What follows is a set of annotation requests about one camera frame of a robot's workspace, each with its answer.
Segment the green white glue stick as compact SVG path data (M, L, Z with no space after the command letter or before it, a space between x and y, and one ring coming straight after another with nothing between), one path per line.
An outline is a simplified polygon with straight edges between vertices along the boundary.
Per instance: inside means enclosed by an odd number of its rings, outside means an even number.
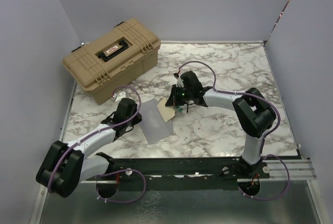
M176 108L182 115L186 115L187 111L185 109L183 109L182 107L177 107Z

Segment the tan paper letter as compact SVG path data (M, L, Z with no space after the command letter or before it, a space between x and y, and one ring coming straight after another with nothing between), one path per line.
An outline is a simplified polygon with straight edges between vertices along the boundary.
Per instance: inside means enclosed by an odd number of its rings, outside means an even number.
M172 107L166 107L167 99L163 98L157 105L157 109L162 116L164 122L168 122L175 116L175 110Z

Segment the grey envelope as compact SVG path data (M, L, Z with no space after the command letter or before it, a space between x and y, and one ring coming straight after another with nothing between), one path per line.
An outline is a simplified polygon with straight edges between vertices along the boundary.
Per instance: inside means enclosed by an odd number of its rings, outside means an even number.
M139 113L142 121L140 128L148 144L154 144L173 134L172 122L165 122L157 108L159 101L151 99L142 103Z

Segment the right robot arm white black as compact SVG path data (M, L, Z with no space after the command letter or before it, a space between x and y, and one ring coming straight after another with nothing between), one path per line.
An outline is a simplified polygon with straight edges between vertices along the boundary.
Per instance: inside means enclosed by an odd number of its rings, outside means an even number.
M261 160L264 136L272 127L277 113L273 106L256 88L245 92L218 92L211 86L202 86L193 71L183 74L176 72L177 83L172 85L166 107L189 105L193 102L202 107L218 107L236 113L239 123L246 133L245 148L241 155L239 172L250 178L258 171Z

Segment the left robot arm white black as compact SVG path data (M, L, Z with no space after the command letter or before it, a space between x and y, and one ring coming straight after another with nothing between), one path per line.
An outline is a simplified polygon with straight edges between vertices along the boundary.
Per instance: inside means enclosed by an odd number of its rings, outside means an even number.
M114 158L99 149L132 131L142 121L140 106L141 103L123 98L116 111L93 131L68 143L54 142L36 174L36 182L48 192L65 198L82 181L99 176L105 180L112 178L116 169Z

